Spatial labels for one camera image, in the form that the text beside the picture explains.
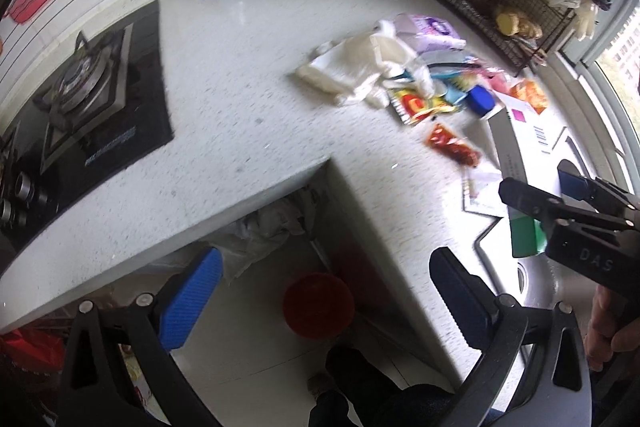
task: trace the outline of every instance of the black glass stovetop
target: black glass stovetop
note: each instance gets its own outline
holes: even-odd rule
[[[0,196],[11,203],[14,212],[21,213],[21,223],[17,219],[11,225],[0,223],[0,272],[49,223],[85,194],[172,140],[162,80],[158,2],[115,23],[91,39],[90,44],[99,42],[107,32],[121,34],[121,30],[129,25],[132,27],[123,108],[88,133],[77,136],[44,171],[43,147],[49,123],[49,116],[44,111],[30,100],[4,133]],[[60,79],[71,62],[70,57],[38,92]],[[46,204],[35,201],[27,204],[17,198],[15,181],[21,172],[27,174],[36,190],[46,192]]]

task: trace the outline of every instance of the foot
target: foot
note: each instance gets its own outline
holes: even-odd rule
[[[312,394],[314,399],[317,400],[325,391],[335,389],[335,384],[329,375],[326,375],[325,373],[318,373],[306,381],[306,388],[309,393]]]

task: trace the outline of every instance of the tile floor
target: tile floor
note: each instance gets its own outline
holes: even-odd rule
[[[231,285],[222,282],[184,347],[173,351],[178,367],[225,427],[306,427],[314,406],[306,381],[323,369],[332,341],[292,333],[281,304],[287,286],[312,271],[324,271],[317,255],[303,239],[290,238]],[[442,382],[437,372],[380,339],[361,319],[354,324],[352,342],[403,389]],[[353,410],[350,416],[357,422]]]

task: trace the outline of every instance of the red bucket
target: red bucket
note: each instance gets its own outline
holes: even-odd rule
[[[327,339],[344,330],[355,314],[349,287],[328,273],[311,273],[294,282],[284,294],[284,318],[306,339]]]

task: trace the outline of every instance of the countertop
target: countertop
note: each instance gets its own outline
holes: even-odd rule
[[[440,344],[447,376],[464,378],[479,353],[431,282],[428,258],[448,246],[486,277],[473,242],[491,219],[462,211],[459,167],[421,142],[428,123],[406,128],[365,103],[334,107],[293,71],[318,44],[403,11],[445,18],[470,51],[500,65],[497,55],[435,0],[160,0],[160,10],[175,138],[82,198],[16,259],[0,279],[0,331],[257,209],[330,161],[376,232],[378,265],[394,267],[389,284],[412,295],[401,304],[413,307],[418,333]],[[468,112],[447,122],[486,125]]]

